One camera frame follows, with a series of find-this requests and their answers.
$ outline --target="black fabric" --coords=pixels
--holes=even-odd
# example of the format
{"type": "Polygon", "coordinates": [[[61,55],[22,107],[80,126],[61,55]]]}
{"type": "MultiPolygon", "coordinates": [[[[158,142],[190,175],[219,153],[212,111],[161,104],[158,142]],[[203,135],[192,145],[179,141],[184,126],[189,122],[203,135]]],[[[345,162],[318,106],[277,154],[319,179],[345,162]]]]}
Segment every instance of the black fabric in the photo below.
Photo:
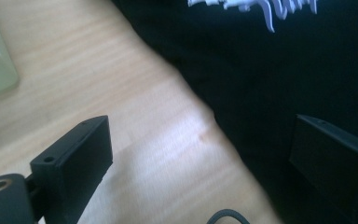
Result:
{"type": "Polygon", "coordinates": [[[288,162],[296,114],[358,136],[358,0],[319,0],[273,17],[186,0],[113,0],[181,72],[284,223],[346,223],[288,162]]]}

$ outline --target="wooden surface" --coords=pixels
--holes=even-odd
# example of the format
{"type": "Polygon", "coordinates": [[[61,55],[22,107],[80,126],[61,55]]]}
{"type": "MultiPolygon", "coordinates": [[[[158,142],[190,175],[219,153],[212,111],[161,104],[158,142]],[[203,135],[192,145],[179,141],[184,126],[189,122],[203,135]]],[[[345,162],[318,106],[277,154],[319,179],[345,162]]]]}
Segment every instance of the wooden surface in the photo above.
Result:
{"type": "Polygon", "coordinates": [[[0,175],[29,175],[78,122],[108,115],[114,164],[79,223],[206,223],[224,208],[279,223],[212,112],[110,1],[0,0],[0,29],[21,79],[0,94],[0,175]]]}

